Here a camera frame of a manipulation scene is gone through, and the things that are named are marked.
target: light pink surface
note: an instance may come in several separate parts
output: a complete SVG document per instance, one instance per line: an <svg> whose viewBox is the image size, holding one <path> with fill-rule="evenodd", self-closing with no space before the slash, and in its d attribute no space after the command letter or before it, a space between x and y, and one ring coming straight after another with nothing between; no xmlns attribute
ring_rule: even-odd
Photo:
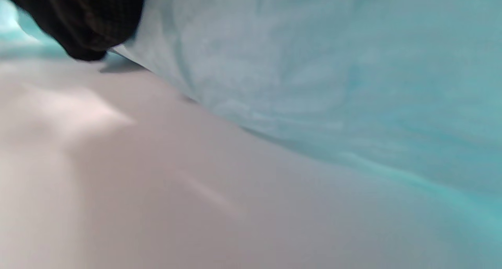
<svg viewBox="0 0 502 269"><path fill-rule="evenodd" d="M428 194L254 138L118 58L1 60L0 119L2 269L482 264Z"/></svg>

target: white surface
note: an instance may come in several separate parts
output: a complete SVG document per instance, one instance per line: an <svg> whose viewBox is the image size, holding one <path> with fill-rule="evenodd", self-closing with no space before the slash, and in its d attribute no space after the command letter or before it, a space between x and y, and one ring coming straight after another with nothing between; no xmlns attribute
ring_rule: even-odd
<svg viewBox="0 0 502 269"><path fill-rule="evenodd" d="M246 134L119 60L0 61L2 269L477 269L461 213Z"/></svg>

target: light blue fabric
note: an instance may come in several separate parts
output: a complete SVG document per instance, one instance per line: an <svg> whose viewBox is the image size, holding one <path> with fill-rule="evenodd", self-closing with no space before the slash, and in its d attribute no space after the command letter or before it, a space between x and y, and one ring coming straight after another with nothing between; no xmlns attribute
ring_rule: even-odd
<svg viewBox="0 0 502 269"><path fill-rule="evenodd" d="M502 0L147 0L117 51L296 151L499 196L501 41Z"/></svg>
<svg viewBox="0 0 502 269"><path fill-rule="evenodd" d="M18 9L9 0L0 0L1 48L13 46L13 42L18 45L34 40L45 44L55 44L55 41L43 33L27 13Z"/></svg>

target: black fabric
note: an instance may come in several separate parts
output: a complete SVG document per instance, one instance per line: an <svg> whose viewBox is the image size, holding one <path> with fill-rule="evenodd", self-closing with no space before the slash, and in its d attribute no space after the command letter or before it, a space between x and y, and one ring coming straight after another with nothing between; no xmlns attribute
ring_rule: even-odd
<svg viewBox="0 0 502 269"><path fill-rule="evenodd" d="M129 39L144 0L11 0L33 17L72 58L100 60Z"/></svg>

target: dark knit fabric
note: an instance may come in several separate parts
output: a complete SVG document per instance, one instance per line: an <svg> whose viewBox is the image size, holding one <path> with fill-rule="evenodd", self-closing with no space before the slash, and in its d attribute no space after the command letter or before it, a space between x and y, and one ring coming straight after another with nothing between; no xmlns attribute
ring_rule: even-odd
<svg viewBox="0 0 502 269"><path fill-rule="evenodd" d="M100 60L129 39L144 0L11 0L78 60Z"/></svg>

